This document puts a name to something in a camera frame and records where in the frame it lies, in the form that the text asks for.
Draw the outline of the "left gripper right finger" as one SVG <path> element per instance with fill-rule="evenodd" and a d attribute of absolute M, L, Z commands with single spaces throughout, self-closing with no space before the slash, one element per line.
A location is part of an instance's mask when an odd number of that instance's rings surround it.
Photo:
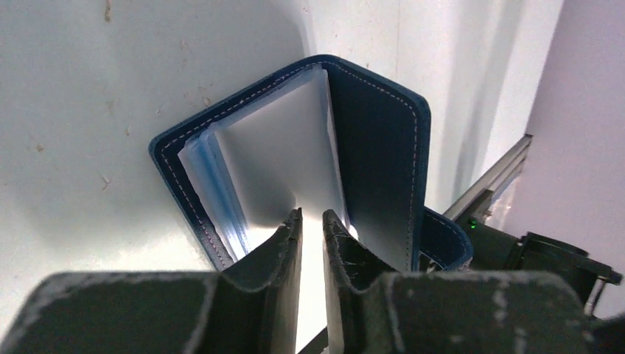
<path fill-rule="evenodd" d="M 393 270 L 323 215 L 329 353 L 622 353 L 624 317 L 592 320 L 545 271 Z"/>

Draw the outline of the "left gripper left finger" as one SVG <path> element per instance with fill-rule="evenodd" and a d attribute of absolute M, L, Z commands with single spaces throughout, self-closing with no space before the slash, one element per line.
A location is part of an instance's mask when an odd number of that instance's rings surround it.
<path fill-rule="evenodd" d="M 3 353 L 294 353 L 303 216 L 223 271 L 65 272 L 27 297 Z"/>

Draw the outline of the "blue leather card holder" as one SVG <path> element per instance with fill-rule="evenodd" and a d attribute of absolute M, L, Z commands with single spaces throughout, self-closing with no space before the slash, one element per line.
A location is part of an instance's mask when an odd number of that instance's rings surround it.
<path fill-rule="evenodd" d="M 186 141 L 312 66 L 329 75 L 338 164 L 349 220 L 360 241 L 390 266 L 416 270 L 419 255 L 440 269 L 466 268 L 469 238 L 425 206 L 431 114 L 410 89 L 334 55 L 313 55 L 273 72 L 154 137 L 150 156 L 210 263 L 234 263 L 178 158 Z"/>

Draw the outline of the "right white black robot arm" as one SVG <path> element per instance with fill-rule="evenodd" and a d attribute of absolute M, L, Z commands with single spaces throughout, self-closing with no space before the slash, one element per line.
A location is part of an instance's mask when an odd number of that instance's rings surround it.
<path fill-rule="evenodd" d="M 461 226 L 473 246 L 472 269 L 556 274 L 576 292 L 588 316 L 594 315 L 605 285 L 623 280 L 623 274 L 569 243 L 533 232 L 515 237 L 471 216 L 462 219 Z"/>

